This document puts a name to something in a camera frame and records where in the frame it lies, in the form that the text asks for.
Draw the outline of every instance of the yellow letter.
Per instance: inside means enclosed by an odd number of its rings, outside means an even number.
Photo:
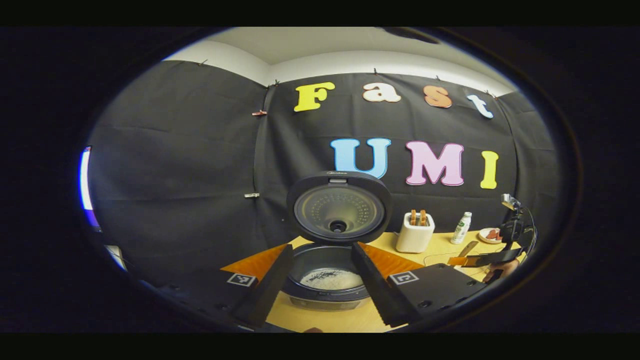
[[[493,151],[483,151],[484,158],[484,179],[480,182],[483,189],[495,189],[498,183],[495,182],[495,163],[498,161],[498,154]]]
[[[427,85],[422,89],[424,92],[424,100],[431,106],[437,106],[439,108],[448,108],[453,104],[451,99],[447,96],[449,92],[445,88],[439,86]]]
[[[298,86],[296,91],[300,93],[300,96],[298,98],[298,105],[293,108],[293,111],[318,109],[320,104],[316,102],[316,98],[320,101],[324,101],[326,99],[325,89],[333,90],[335,89],[335,85],[333,83],[320,83]]]
[[[371,83],[371,84],[366,84],[362,88],[364,90],[368,90],[368,91],[365,91],[364,94],[362,94],[362,97],[364,97],[366,101],[398,102],[400,101],[400,99],[402,99],[402,97],[400,97],[400,95],[396,93],[396,89],[389,84]]]

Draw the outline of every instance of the table surface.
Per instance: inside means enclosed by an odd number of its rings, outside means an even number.
[[[452,244],[450,242],[453,233],[435,233],[432,235],[427,249],[420,254],[396,251],[397,234],[395,233],[383,233],[368,245],[400,255],[425,266],[437,263],[446,264],[449,258],[458,256],[462,249],[472,241],[478,241],[478,244],[468,255],[497,252],[504,248],[504,244],[501,243],[489,244],[483,242],[478,237],[478,232],[469,231],[460,244]],[[297,237],[289,243],[295,249],[300,245],[310,243],[310,241]],[[513,248],[517,247],[519,247],[518,244],[514,243]],[[474,279],[482,281],[488,272],[488,267],[461,268],[460,270]],[[352,310],[316,311],[292,305],[289,296],[282,291],[278,294],[271,308],[267,322],[296,332],[303,332],[312,327],[317,327],[324,332],[387,332],[398,328],[391,328],[384,324],[371,298],[365,299],[363,304]]]

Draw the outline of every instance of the white bottle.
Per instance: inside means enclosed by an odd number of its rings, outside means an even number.
[[[471,213],[466,212],[465,216],[460,219],[458,226],[456,226],[456,232],[453,233],[453,237],[451,238],[452,244],[459,244],[465,239],[467,235],[467,231],[469,230],[469,226],[471,226]]]

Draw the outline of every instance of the open lid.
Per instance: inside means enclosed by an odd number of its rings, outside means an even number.
[[[326,245],[369,243],[387,228],[391,194],[373,176],[323,171],[300,179],[287,195],[287,208],[303,238]]]

